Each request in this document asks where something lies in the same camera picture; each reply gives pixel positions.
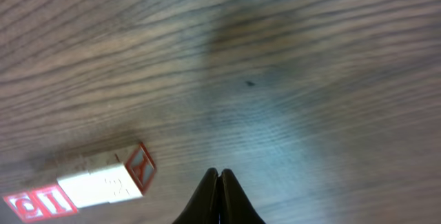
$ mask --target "red border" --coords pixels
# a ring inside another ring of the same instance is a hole
[[[138,154],[139,150],[144,151],[145,155],[147,156],[150,165],[152,165],[153,167],[153,173],[152,175],[149,177],[149,179],[147,180],[147,182],[145,183],[145,185],[142,185],[141,182],[138,180],[138,178],[136,177],[136,175],[134,174],[132,168],[130,168],[129,164],[134,160],[134,157]],[[142,194],[144,194],[148,187],[150,186],[150,183],[152,182],[154,175],[156,174],[156,165],[152,159],[152,157],[150,156],[149,152],[147,151],[147,148],[145,147],[144,143],[139,143],[139,147],[135,149],[135,151],[133,151],[132,155],[130,156],[130,158],[127,160],[127,162],[125,163],[125,169],[129,172],[130,176],[132,177],[133,181],[135,182],[136,186],[138,187],[138,189],[141,191]]]

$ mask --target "dark spot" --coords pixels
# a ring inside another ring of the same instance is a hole
[[[248,85],[249,87],[253,87],[253,86],[256,85],[255,83],[253,83],[253,82],[251,82],[251,81],[246,81],[246,83],[247,83],[247,85]]]

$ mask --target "wooden table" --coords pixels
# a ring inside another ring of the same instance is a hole
[[[135,136],[147,195],[48,223],[171,223],[209,167],[268,223],[439,223],[440,53],[441,0],[0,0],[0,193]]]

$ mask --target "wood grain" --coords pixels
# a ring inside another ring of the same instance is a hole
[[[0,190],[137,136],[145,198],[48,223],[171,223],[213,166],[268,223],[439,223],[440,54],[441,0],[0,0]]]

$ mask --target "block face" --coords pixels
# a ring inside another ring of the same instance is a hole
[[[39,202],[32,199],[28,192],[5,196],[3,199],[23,222],[40,221],[49,218],[49,216],[43,212],[43,208],[39,205]]]
[[[144,193],[156,173],[156,166],[144,144],[141,143],[135,149],[125,166],[140,191]]]
[[[58,185],[5,196],[3,199],[26,223],[68,216],[78,212]]]
[[[78,209],[58,185],[51,185],[37,190],[31,194],[44,205],[51,218],[76,214]]]
[[[65,176],[58,184],[78,208],[142,197],[122,163]]]

